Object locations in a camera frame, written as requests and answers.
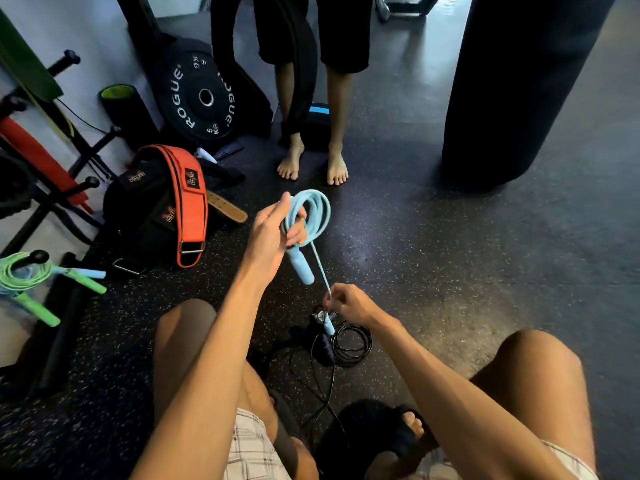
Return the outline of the person's right leg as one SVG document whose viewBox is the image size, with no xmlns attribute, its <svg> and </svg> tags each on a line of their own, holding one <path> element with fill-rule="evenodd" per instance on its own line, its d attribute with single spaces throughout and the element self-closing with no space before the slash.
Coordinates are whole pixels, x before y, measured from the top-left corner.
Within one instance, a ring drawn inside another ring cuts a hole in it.
<svg viewBox="0 0 640 480">
<path fill-rule="evenodd" d="M 538 330 L 517 331 L 468 380 L 539 438 L 575 480 L 598 480 L 584 371 L 559 339 Z M 462 480 L 425 419 L 404 419 L 417 442 L 402 457 L 379 453 L 366 480 Z"/>
</svg>

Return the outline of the plaid shorts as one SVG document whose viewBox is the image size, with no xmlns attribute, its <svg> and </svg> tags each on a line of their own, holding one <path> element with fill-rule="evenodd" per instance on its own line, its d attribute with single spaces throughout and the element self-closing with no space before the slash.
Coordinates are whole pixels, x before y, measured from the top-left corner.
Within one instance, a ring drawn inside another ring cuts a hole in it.
<svg viewBox="0 0 640 480">
<path fill-rule="evenodd" d="M 268 439 L 263 421 L 250 411 L 237 409 L 221 480 L 292 480 Z"/>
</svg>

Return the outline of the person's left forearm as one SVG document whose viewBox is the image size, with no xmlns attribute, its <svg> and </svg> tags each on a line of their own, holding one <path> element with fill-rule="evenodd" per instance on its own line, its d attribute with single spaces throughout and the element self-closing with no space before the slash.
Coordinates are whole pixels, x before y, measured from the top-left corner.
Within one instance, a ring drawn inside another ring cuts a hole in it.
<svg viewBox="0 0 640 480">
<path fill-rule="evenodd" d="M 250 339 L 268 281 L 241 266 L 199 357 L 130 480 L 222 480 Z"/>
</svg>

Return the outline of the black storage rack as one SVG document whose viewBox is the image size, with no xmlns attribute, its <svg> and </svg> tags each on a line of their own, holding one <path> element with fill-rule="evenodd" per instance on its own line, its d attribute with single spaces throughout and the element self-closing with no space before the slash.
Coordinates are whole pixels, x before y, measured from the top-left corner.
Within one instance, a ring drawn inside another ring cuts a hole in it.
<svg viewBox="0 0 640 480">
<path fill-rule="evenodd" d="M 59 129 L 61 138 L 68 139 L 78 152 L 75 163 L 68 169 L 62 167 L 35 137 L 12 119 L 13 114 L 24 112 L 29 107 L 38 107 L 45 116 L 53 115 L 64 120 L 68 132 Z M 91 246 L 93 240 L 76 225 L 72 216 L 98 230 L 102 229 L 103 224 L 92 217 L 93 210 L 87 204 L 86 191 L 98 188 L 101 181 L 110 183 L 116 179 L 116 174 L 102 160 L 99 152 L 114 138 L 122 136 L 122 129 L 112 126 L 96 144 L 90 146 L 54 101 L 38 98 L 21 84 L 0 98 L 0 150 L 4 151 L 9 164 L 26 175 L 25 190 L 16 194 L 12 201 L 0 202 L 0 214 L 4 212 L 9 217 L 11 205 L 17 208 L 16 212 L 21 212 L 29 208 L 30 202 L 37 203 L 28 220 L 2 249 L 0 257 L 20 252 L 50 214 L 55 215 L 76 240 Z"/>
</svg>

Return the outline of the black upright frame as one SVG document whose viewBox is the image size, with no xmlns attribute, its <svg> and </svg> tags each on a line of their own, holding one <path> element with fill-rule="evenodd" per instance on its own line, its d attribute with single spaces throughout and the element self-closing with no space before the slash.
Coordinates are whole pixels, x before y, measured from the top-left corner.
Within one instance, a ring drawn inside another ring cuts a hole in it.
<svg viewBox="0 0 640 480">
<path fill-rule="evenodd" d="M 129 36 L 146 73 L 161 55 L 163 34 L 148 0 L 116 0 L 127 21 Z"/>
</svg>

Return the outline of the black foam roller green core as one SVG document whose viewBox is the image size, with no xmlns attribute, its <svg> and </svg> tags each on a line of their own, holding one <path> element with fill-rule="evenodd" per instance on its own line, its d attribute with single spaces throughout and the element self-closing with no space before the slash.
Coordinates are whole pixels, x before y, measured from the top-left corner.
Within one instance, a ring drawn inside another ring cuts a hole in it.
<svg viewBox="0 0 640 480">
<path fill-rule="evenodd" d="M 159 131 L 137 88 L 128 84 L 114 84 L 103 88 L 98 99 L 113 126 L 133 152 L 159 142 Z"/>
</svg>

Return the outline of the person's leg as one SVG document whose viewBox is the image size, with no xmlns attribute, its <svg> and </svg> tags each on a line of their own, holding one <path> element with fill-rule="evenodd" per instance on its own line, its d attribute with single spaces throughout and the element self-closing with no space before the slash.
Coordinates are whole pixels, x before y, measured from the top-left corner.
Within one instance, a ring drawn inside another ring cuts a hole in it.
<svg viewBox="0 0 640 480">
<path fill-rule="evenodd" d="M 188 299 L 160 318 L 154 344 L 155 423 L 159 423 L 197 361 L 216 316 L 207 302 Z M 289 405 L 280 393 L 267 389 L 249 362 L 244 364 L 238 408 L 263 421 L 268 439 L 292 480 L 319 480 L 316 461 Z"/>
<path fill-rule="evenodd" d="M 538 330 L 517 331 L 468 380 L 539 438 L 575 480 L 598 480 L 584 371 L 559 339 Z M 379 453 L 366 480 L 462 480 L 425 419 L 404 419 L 417 442 L 402 457 Z"/>
</svg>

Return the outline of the orange weightlifting belt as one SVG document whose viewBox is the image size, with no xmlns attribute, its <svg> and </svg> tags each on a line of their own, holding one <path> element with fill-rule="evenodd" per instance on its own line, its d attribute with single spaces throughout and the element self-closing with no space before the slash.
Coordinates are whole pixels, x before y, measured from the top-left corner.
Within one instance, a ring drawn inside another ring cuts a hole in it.
<svg viewBox="0 0 640 480">
<path fill-rule="evenodd" d="M 209 204 L 202 171 L 196 157 L 183 148 L 164 144 L 142 146 L 134 162 L 141 159 L 164 161 L 173 189 L 177 226 L 176 261 L 181 268 L 195 266 L 205 249 Z"/>
</svg>

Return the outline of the black sandal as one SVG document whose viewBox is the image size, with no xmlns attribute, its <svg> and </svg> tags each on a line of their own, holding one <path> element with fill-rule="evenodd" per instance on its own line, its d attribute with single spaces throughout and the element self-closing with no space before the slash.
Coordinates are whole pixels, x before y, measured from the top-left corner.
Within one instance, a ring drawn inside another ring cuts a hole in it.
<svg viewBox="0 0 640 480">
<path fill-rule="evenodd" d="M 391 407 L 363 399 L 345 407 L 315 448 L 319 480 L 364 480 L 379 453 L 406 454 L 418 439 L 404 419 L 407 413 L 424 423 L 407 404 Z"/>
</svg>

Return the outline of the black weightlifting belt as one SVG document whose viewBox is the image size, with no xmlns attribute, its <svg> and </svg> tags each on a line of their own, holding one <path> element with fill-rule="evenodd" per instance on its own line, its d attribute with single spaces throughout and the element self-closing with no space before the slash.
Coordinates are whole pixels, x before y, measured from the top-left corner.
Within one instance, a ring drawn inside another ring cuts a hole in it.
<svg viewBox="0 0 640 480">
<path fill-rule="evenodd" d="M 132 162 L 108 187 L 103 213 L 113 237 L 112 266 L 117 273 L 139 276 L 158 264 L 181 268 L 176 261 L 177 226 L 170 180 L 166 163 L 147 157 Z"/>
</svg>

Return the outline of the black box blue stripe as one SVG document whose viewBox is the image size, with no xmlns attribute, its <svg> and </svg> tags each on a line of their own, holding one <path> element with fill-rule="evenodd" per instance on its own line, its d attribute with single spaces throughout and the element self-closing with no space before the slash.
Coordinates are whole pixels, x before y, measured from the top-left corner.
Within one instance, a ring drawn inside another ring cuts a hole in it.
<svg viewBox="0 0 640 480">
<path fill-rule="evenodd" d="M 300 135 L 307 149 L 314 152 L 327 152 L 331 139 L 331 118 L 328 104 L 313 102 Z"/>
</svg>

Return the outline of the black punching bag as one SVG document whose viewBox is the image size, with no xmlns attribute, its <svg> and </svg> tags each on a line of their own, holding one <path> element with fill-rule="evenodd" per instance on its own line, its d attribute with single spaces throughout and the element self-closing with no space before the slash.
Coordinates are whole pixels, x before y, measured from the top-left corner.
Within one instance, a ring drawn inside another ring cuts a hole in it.
<svg viewBox="0 0 640 480">
<path fill-rule="evenodd" d="M 447 183 L 489 191 L 531 167 L 615 1 L 471 1 L 445 119 Z"/>
</svg>

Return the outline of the tan leather belt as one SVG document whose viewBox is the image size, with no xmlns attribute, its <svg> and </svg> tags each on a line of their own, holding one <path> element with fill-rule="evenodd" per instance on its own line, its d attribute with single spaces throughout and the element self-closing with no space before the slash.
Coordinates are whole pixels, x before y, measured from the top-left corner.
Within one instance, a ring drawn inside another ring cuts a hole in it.
<svg viewBox="0 0 640 480">
<path fill-rule="evenodd" d="M 211 208 L 229 220 L 243 224 L 248 220 L 248 214 L 243 209 L 228 201 L 218 193 L 206 190 L 207 202 Z"/>
</svg>

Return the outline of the person's right forearm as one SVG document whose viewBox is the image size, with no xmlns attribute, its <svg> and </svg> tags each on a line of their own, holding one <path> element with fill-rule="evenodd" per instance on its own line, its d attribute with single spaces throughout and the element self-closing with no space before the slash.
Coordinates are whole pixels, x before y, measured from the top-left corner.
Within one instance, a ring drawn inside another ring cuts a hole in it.
<svg viewBox="0 0 640 480">
<path fill-rule="evenodd" d="M 512 414 L 423 348 L 386 313 L 371 330 L 462 480 L 575 480 Z"/>
</svg>

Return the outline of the person's right hand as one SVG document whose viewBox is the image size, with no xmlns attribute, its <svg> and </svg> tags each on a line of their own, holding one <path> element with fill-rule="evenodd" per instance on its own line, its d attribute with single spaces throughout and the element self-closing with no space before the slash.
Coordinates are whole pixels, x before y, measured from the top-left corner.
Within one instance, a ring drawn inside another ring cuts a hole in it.
<svg viewBox="0 0 640 480">
<path fill-rule="evenodd" d="M 350 284 L 350 304 L 342 311 L 335 311 L 348 322 L 370 330 L 389 322 L 392 317 L 382 310 L 372 298 L 354 284 Z"/>
</svg>

